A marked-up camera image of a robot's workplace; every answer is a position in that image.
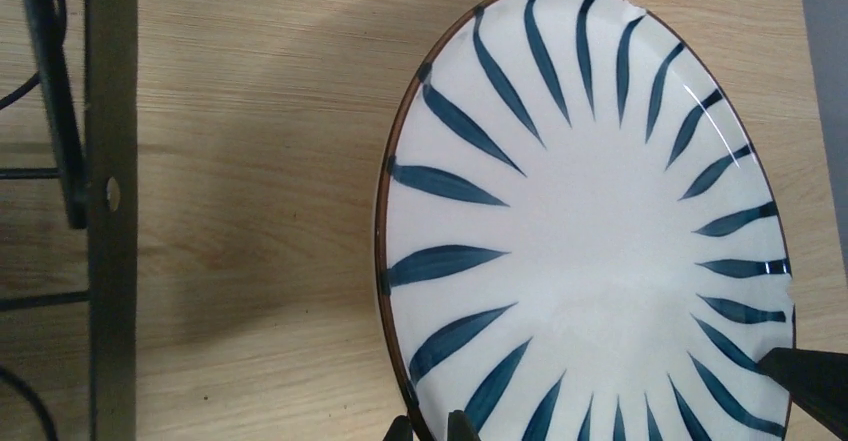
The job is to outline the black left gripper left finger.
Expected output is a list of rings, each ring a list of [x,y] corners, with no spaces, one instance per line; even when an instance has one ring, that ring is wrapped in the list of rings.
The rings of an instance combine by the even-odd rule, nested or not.
[[[414,430],[410,419],[405,415],[397,416],[390,424],[383,441],[412,441]]]

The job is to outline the black wire dish rack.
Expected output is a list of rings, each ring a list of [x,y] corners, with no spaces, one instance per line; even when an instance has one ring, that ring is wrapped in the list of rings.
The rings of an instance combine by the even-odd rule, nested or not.
[[[33,89],[44,100],[55,163],[7,167],[3,180],[59,182],[69,226],[87,234],[88,285],[8,298],[3,312],[86,303],[90,436],[136,436],[138,261],[138,0],[83,0],[83,110],[73,107],[64,41],[66,0],[22,0],[35,73],[1,103]]]

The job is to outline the blue striped white plate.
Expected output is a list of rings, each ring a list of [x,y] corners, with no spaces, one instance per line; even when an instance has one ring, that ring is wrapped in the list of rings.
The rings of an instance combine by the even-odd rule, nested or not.
[[[378,312],[422,440],[782,440],[795,342],[756,149],[629,0],[484,0],[434,45],[374,208]]]

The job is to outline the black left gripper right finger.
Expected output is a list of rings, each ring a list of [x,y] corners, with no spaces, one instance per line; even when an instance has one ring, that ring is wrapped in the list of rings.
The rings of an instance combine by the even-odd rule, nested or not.
[[[454,410],[448,416],[448,441],[480,441],[471,419],[462,410]]]

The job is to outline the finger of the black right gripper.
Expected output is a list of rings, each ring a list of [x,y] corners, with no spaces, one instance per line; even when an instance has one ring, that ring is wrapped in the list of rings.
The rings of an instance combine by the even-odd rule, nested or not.
[[[847,439],[846,353],[774,348],[757,366],[802,410],[840,440]]]

